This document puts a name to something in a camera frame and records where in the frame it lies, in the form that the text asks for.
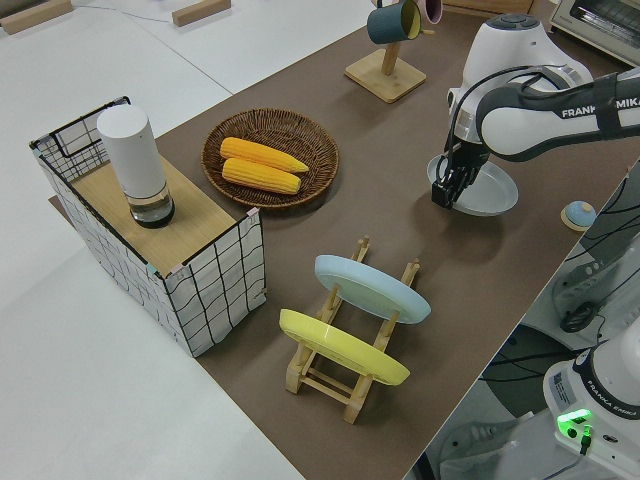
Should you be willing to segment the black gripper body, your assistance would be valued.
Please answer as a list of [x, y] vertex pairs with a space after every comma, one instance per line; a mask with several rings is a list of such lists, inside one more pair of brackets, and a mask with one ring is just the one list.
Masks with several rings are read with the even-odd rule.
[[446, 150], [436, 157], [436, 180], [434, 182], [452, 186], [452, 174], [457, 168], [474, 168], [476, 179], [487, 160], [488, 150], [482, 144], [455, 142], [452, 152]]

